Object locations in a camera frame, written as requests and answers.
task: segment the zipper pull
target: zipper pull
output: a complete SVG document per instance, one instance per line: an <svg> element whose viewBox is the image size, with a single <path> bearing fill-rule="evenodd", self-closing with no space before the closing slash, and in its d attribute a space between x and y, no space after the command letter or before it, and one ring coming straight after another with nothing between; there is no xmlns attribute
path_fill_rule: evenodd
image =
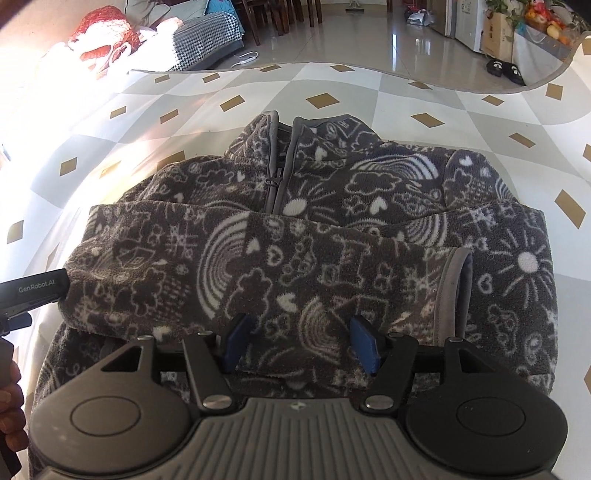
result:
<svg viewBox="0 0 591 480"><path fill-rule="evenodd" d="M281 183L281 179L278 177L269 178L269 179L265 180L265 184L269 185L269 187L278 187L280 183Z"/></svg>

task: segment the tile floor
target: tile floor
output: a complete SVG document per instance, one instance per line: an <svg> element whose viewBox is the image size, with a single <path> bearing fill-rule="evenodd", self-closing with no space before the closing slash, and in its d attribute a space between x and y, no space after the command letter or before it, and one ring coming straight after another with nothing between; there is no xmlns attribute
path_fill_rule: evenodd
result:
<svg viewBox="0 0 591 480"><path fill-rule="evenodd" d="M244 35L240 53L257 51L258 59L246 67L293 61L331 61L395 72L454 90L499 92L516 87L505 77L486 72L486 57L429 27L408 25L402 7L388 14L385 5L364 5L364 14L345 13L344 4L323 5L323 23L314 28L295 22L281 37L272 26L261 29L261 46L252 34ZM234 57L216 68L227 69Z"/></svg>

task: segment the finger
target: finger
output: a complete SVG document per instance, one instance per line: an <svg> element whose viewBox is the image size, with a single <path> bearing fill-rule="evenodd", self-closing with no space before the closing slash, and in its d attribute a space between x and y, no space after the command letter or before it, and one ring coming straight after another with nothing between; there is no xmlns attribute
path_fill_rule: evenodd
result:
<svg viewBox="0 0 591 480"><path fill-rule="evenodd" d="M25 413L20 408L0 414L0 431L6 434L22 430L26 423Z"/></svg>
<svg viewBox="0 0 591 480"><path fill-rule="evenodd" d="M21 408L25 403L21 387L16 383L0 390L0 413L10 408Z"/></svg>
<svg viewBox="0 0 591 480"><path fill-rule="evenodd" d="M6 435L6 445L13 452L20 452L29 446L29 437L24 430Z"/></svg>
<svg viewBox="0 0 591 480"><path fill-rule="evenodd" d="M13 360L12 364L10 365L10 380L12 383L19 383L21 381L21 369L18 367L17 363Z"/></svg>

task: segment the chair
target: chair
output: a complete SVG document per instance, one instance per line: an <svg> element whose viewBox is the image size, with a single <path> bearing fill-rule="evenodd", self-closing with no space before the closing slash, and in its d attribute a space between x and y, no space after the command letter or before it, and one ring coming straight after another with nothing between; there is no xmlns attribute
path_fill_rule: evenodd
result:
<svg viewBox="0 0 591 480"><path fill-rule="evenodd" d="M261 40L258 33L258 25L256 23L256 17L259 15L259 12L255 12L255 9L259 10L258 7L263 8L264 13L262 14L262 17L265 23L268 22L266 19L266 10L267 6L269 7L269 10L271 11L271 19L275 25L275 28L277 29L277 34L279 36L282 36L283 33L289 33L287 14L285 15L286 20L284 21L281 11L285 10L285 8L283 7L283 3L279 0L233 0L232 3L236 9L239 9L246 14L248 26L252 31L252 36L254 37L255 44L257 46L261 45Z"/></svg>
<svg viewBox="0 0 591 480"><path fill-rule="evenodd" d="M308 3L308 16L310 17L310 26L314 26L314 10L312 8L312 0L307 0ZM322 23L322 6L320 5L320 0L314 0L316 4L316 16L318 17L318 25Z"/></svg>

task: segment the refrigerator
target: refrigerator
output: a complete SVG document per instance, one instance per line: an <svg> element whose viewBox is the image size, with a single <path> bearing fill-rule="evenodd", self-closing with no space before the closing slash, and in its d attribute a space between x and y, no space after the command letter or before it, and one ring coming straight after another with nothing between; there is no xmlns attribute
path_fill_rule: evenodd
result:
<svg viewBox="0 0 591 480"><path fill-rule="evenodd" d="M430 0L427 9L435 16L431 28L441 35L454 38L456 33L457 3L462 0Z"/></svg>
<svg viewBox="0 0 591 480"><path fill-rule="evenodd" d="M485 0L457 0L456 39L473 51L480 52Z"/></svg>

